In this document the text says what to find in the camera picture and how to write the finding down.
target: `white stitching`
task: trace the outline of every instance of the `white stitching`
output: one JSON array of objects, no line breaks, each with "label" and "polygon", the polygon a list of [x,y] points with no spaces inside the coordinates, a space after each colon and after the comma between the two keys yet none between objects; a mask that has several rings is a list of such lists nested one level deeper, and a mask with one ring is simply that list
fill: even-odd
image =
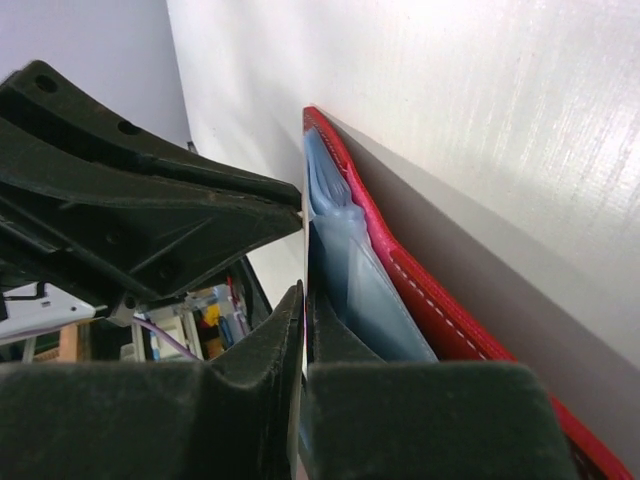
[{"label": "white stitching", "polygon": [[[393,263],[393,266],[396,267],[396,270],[398,270],[398,272],[400,272],[400,274],[404,278],[409,280],[409,285],[411,285],[411,287],[413,287],[413,289],[416,292],[418,292],[421,297],[425,298],[425,296],[426,296],[425,293],[422,291],[422,289],[420,287],[418,287],[416,282],[414,282],[413,280],[409,279],[409,276],[402,269],[402,267],[400,265],[398,265],[393,258],[389,257],[389,260],[391,260],[391,263]],[[444,313],[442,312],[442,310],[440,310],[438,307],[436,307],[435,304],[431,300],[429,300],[428,298],[425,298],[425,300],[427,301],[427,304],[437,312],[438,315],[440,315],[442,318],[444,318],[444,321],[446,322],[446,324],[449,325],[449,327],[453,328],[460,338],[464,338],[467,341],[467,345],[469,345],[473,350],[475,350],[478,353],[478,355],[480,356],[480,358],[482,358],[483,360],[487,359],[487,357],[485,357],[479,351],[478,347],[471,340],[469,340],[467,337],[465,337],[464,333],[462,333],[462,331],[460,331],[458,328],[456,328],[456,326],[453,324],[453,322],[451,320],[449,320],[447,317],[444,316]]]}]

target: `red trim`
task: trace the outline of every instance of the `red trim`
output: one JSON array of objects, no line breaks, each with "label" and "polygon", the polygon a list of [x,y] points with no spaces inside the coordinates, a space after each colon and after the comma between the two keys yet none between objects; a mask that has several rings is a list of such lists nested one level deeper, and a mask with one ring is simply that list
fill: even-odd
[{"label": "red trim", "polygon": [[[418,328],[444,360],[516,361],[435,278],[404,249],[389,231],[362,183],[340,136],[315,107],[304,109],[304,131],[315,127],[333,161],[351,187],[353,200],[365,210],[371,243]],[[556,398],[552,404],[583,477],[631,479],[624,465]]]}]

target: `yellow object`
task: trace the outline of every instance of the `yellow object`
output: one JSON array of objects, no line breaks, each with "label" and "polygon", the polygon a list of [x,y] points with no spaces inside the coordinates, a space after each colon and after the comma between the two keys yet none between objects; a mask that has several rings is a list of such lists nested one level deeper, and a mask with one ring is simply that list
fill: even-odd
[{"label": "yellow object", "polygon": [[220,320],[220,307],[218,306],[218,304],[210,305],[207,308],[203,320],[204,323],[206,323],[210,327],[215,327],[218,325],[218,320]]}]

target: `red object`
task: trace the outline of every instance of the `red object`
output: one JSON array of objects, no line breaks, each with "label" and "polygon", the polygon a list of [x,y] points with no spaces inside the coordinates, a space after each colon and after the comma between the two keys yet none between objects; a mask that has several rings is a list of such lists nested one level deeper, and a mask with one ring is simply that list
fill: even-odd
[{"label": "red object", "polygon": [[[365,211],[371,243],[418,328],[442,360],[517,361],[413,258],[389,231],[349,152],[315,107],[304,109],[304,131],[315,127]],[[631,479],[625,466],[559,400],[552,404],[583,478]]]}]

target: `wire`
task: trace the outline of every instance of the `wire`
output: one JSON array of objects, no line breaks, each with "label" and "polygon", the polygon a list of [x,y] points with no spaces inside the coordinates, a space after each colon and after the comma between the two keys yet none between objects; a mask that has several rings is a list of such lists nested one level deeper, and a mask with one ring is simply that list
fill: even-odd
[{"label": "wire", "polygon": [[188,348],[181,345],[180,342],[178,342],[175,338],[173,338],[171,335],[169,335],[167,332],[162,330],[157,325],[154,325],[151,322],[147,322],[146,320],[142,320],[141,318],[138,318],[138,317],[133,317],[133,321],[138,325],[140,325],[141,327],[144,327],[147,330],[161,337],[165,342],[167,342],[169,345],[175,348],[178,352],[180,352],[182,356],[187,357],[191,360],[200,360],[197,356],[191,353],[191,351]]}]

